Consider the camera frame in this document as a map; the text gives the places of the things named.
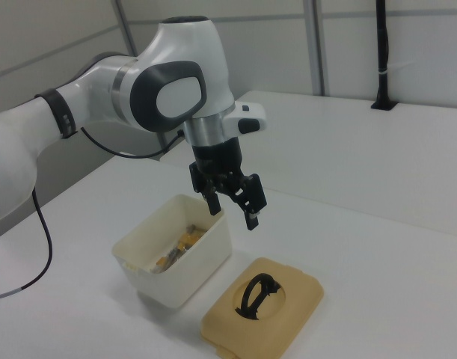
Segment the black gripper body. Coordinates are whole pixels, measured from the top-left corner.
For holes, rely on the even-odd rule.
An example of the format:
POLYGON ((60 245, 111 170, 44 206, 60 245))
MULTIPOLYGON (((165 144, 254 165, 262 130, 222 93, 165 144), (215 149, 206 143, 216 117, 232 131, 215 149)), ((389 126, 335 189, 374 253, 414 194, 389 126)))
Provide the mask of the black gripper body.
POLYGON ((208 147, 192 147, 199 171, 213 181, 216 191, 234 195, 241 170, 242 151, 238 138, 208 147))

